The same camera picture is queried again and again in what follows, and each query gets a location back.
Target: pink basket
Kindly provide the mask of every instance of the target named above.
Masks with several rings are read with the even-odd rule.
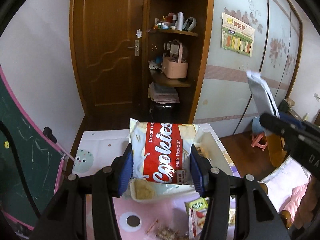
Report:
[[[172,53],[170,57],[163,58],[163,73],[167,76],[167,78],[186,78],[188,71],[188,63],[182,63],[182,53],[183,46],[180,42],[179,44],[179,57],[178,62],[172,62]]]

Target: green chalkboard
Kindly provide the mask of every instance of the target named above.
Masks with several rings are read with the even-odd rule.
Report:
[[[61,154],[27,121],[0,79],[0,120],[8,128],[17,148],[22,170],[40,213],[54,193]],[[3,210],[14,218],[35,226],[35,216],[26,197],[11,147],[0,132],[0,201]]]

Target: floral pattern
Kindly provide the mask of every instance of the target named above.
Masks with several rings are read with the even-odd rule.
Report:
[[[293,54],[288,54],[287,57],[287,62],[285,63],[285,68],[284,68],[284,73],[285,75],[288,75],[291,73],[291,71],[294,69],[290,68],[292,65],[295,66],[296,65],[296,57]]]
[[[269,58],[271,58],[271,63],[273,64],[273,67],[276,67],[277,59],[278,57],[282,58],[283,53],[287,54],[287,47],[283,40],[271,38],[270,42],[270,55]]]
[[[235,10],[232,10],[232,11],[229,11],[226,7],[224,8],[224,12],[236,19],[238,19],[239,21],[242,21],[244,22],[245,24],[251,26],[254,28],[254,25],[258,25],[259,21],[258,19],[256,18],[256,16],[261,16],[261,13],[259,10],[256,10],[255,7],[254,7],[254,4],[252,2],[252,0],[248,0],[249,2],[249,9],[251,11],[250,13],[250,19],[249,19],[249,15],[248,15],[248,12],[245,11],[244,14],[242,15],[241,14],[241,11],[240,10],[237,10],[237,12]],[[259,23],[259,25],[257,26],[257,31],[262,34],[262,29],[263,29],[263,26],[261,23]]]

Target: plastic stool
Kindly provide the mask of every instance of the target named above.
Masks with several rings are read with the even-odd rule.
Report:
[[[264,149],[267,147],[267,142],[266,142],[265,145],[262,145],[262,144],[259,143],[259,141],[263,138],[263,136],[264,136],[264,132],[258,134],[258,136],[256,138],[254,137],[253,134],[251,134],[251,138],[252,138],[251,146],[252,147],[258,146],[258,147],[262,148],[262,151],[264,151]]]

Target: poster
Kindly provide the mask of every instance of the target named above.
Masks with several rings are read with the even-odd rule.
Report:
[[[222,47],[252,57],[254,28],[222,13]]]

